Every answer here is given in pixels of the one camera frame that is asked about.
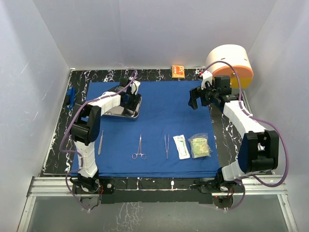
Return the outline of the metal instrument tray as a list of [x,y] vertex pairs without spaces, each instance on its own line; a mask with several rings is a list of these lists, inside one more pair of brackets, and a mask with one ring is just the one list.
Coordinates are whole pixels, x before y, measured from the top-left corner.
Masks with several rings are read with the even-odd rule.
[[116,118],[129,121],[136,120],[140,114],[140,107],[142,102],[141,94],[137,94],[137,99],[138,101],[135,110],[131,110],[119,105],[105,112],[102,116],[105,118]]

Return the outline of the steel scalpel handle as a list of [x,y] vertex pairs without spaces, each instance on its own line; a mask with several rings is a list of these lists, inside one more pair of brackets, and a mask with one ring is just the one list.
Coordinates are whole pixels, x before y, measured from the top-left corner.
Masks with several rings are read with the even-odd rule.
[[100,136],[100,141],[99,141],[99,146],[98,146],[98,155],[101,154],[102,142],[103,142],[103,133],[104,133],[104,130],[102,130],[101,136]]

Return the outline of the white packet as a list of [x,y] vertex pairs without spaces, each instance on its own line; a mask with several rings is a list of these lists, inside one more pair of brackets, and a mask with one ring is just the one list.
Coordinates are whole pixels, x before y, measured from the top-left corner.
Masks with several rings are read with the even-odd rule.
[[189,159],[190,154],[186,146],[186,140],[184,135],[174,136],[173,139],[179,154],[179,159],[180,160]]

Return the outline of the blue surgical drape cloth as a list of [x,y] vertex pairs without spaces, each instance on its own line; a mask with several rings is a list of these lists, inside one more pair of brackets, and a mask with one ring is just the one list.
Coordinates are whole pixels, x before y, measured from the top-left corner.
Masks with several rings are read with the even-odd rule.
[[[86,103],[77,103],[73,110],[73,120],[77,118],[77,107],[85,106],[104,92],[119,85],[119,82],[91,83]],[[138,93],[142,102],[136,120],[101,117],[100,134],[95,140],[95,160],[100,177],[214,177],[219,169],[219,161],[212,128],[210,111],[197,104],[193,110],[189,105],[189,91],[199,87],[198,81],[141,82]],[[103,142],[101,154],[98,146],[101,132]],[[188,139],[198,133],[208,134],[208,144],[212,150],[210,157],[194,159]],[[169,155],[166,160],[164,135],[169,134]],[[142,153],[146,159],[138,157],[139,138],[142,136]],[[190,154],[189,159],[179,159],[173,137],[184,135]],[[78,155],[75,152],[73,175],[78,175]]]

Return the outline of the green suture packet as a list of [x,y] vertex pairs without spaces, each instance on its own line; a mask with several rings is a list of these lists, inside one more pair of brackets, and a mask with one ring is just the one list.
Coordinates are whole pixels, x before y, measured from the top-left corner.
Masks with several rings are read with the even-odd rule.
[[207,133],[198,133],[188,139],[192,158],[197,159],[211,156],[212,150],[208,141]]

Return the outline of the pink cylindrical tissue phantom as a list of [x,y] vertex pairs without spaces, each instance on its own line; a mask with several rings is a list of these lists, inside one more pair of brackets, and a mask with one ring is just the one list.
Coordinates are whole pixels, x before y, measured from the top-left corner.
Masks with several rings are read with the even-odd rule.
[[232,88],[246,89],[253,79],[253,70],[249,62],[247,51],[240,45],[224,44],[213,49],[207,56],[205,66],[213,77],[219,75],[230,76]]

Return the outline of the steel ring-handle scissors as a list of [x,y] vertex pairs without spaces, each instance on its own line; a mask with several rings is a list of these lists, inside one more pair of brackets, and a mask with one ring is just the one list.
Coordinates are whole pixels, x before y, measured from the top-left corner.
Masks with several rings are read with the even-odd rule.
[[132,159],[136,160],[138,157],[140,157],[142,160],[146,159],[146,154],[142,153],[142,136],[140,135],[139,138],[139,146],[137,153],[132,154]]

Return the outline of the steel forceps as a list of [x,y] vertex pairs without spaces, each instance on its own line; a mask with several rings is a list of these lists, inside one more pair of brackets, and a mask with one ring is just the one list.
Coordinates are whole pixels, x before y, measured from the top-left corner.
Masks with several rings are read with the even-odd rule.
[[164,135],[164,142],[165,142],[166,160],[168,160],[168,155],[169,155],[169,134],[168,135]]

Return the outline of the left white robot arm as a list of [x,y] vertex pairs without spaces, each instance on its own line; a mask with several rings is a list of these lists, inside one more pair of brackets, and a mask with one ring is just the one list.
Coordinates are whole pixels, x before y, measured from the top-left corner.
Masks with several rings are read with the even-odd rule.
[[99,189],[100,181],[94,178],[98,174],[95,160],[95,140],[100,134],[100,122],[103,115],[111,115],[113,108],[121,107],[123,112],[135,113],[139,109],[141,94],[140,82],[133,77],[121,79],[119,85],[104,92],[85,106],[77,107],[77,118],[70,129],[78,155],[78,175],[85,177],[83,187],[90,193]]

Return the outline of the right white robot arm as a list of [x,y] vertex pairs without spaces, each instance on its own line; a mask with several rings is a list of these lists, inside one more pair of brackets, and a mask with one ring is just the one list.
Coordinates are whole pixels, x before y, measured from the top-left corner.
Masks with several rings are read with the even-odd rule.
[[279,157],[278,133],[254,120],[239,95],[232,94],[229,84],[227,75],[216,76],[211,83],[203,81],[201,86],[190,90],[188,102],[194,110],[198,108],[198,99],[202,106],[215,104],[242,137],[237,160],[217,171],[215,186],[222,192],[228,191],[236,179],[275,170]]

